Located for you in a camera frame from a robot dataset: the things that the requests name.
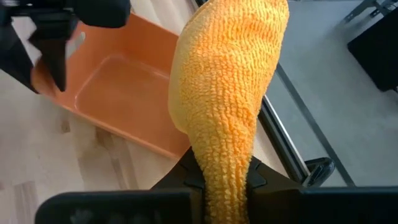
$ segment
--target orange plastic tray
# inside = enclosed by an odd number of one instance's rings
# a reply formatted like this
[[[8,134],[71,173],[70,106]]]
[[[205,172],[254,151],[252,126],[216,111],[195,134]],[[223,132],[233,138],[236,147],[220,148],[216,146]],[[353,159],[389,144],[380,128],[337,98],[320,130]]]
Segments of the orange plastic tray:
[[[85,40],[67,60],[67,90],[57,90],[41,61],[32,72],[36,89],[104,129],[180,157],[190,144],[167,110],[178,36],[134,14],[123,28],[79,24],[81,32]]]

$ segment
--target light wood surface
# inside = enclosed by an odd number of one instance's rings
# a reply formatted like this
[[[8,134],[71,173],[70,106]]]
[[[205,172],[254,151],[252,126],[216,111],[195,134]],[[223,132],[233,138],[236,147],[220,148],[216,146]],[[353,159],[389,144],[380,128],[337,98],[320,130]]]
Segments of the light wood surface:
[[[176,34],[197,8],[191,0],[134,0],[132,6]],[[22,40],[34,30],[27,19],[14,26]],[[25,44],[35,60],[38,51]],[[285,174],[258,126],[254,155]],[[149,189],[176,162],[96,128],[0,72],[0,224],[33,223],[40,203],[62,192]]]

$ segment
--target orange towel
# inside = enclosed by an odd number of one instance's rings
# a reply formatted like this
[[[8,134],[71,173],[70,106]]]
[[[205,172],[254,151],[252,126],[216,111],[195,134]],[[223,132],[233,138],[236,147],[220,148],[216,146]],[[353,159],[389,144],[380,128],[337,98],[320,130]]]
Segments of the orange towel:
[[[210,0],[178,40],[169,111],[203,171],[211,223],[248,223],[256,117],[288,17],[286,0]]]

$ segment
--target textured fabric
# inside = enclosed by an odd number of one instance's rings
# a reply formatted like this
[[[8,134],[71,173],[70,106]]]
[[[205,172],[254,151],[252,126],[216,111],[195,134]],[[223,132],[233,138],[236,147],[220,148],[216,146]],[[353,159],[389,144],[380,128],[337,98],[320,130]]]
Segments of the textured fabric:
[[[210,0],[185,26],[169,111],[188,134],[212,223],[247,223],[246,174],[256,117],[280,54],[286,0]]]

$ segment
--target gray floor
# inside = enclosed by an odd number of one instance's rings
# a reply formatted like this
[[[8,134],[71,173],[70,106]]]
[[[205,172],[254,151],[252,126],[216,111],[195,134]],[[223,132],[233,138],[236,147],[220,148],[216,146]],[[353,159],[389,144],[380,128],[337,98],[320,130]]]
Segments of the gray floor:
[[[380,92],[346,48],[377,21],[369,10],[343,24],[359,3],[290,2],[280,64],[355,184],[398,185],[398,95]],[[267,95],[302,157],[327,156],[278,76]],[[324,184],[339,185],[338,172]]]

